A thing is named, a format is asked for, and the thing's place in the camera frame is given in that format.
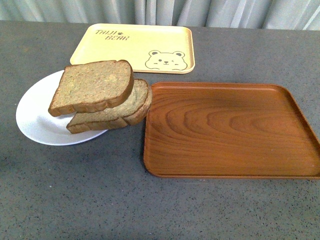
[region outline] bear ear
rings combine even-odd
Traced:
[[[160,52],[158,50],[152,50],[149,52],[149,55],[150,56],[153,56],[153,55],[156,55],[156,54],[159,54]]]
[[[175,51],[173,54],[178,55],[181,58],[185,56],[185,54],[182,51]]]

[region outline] bear illustration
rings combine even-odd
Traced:
[[[187,64],[183,57],[185,54],[182,51],[160,52],[158,50],[152,50],[149,52],[149,59],[145,62],[145,66],[148,69],[159,70],[184,70],[187,68]]]

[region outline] yellow tray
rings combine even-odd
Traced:
[[[127,60],[135,72],[186,74],[195,67],[192,32],[180,26],[90,26],[70,63]]]

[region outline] plate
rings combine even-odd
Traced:
[[[107,131],[71,134],[66,126],[75,113],[58,117],[48,113],[63,72],[55,72],[38,81],[23,95],[17,106],[15,119],[20,131],[37,143],[54,146],[79,144]]]
[[[151,86],[144,164],[168,178],[320,179],[320,143],[279,85]]]
[[[103,60],[127,60],[134,72],[186,74],[195,67],[192,32],[182,26],[94,24],[70,63]]]

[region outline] table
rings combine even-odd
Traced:
[[[320,181],[172,179],[143,164],[145,122],[77,145],[25,137],[15,114],[69,65],[89,24],[0,21],[1,239],[318,239]],[[160,81],[287,88],[320,137],[320,32],[190,27],[191,73]]]

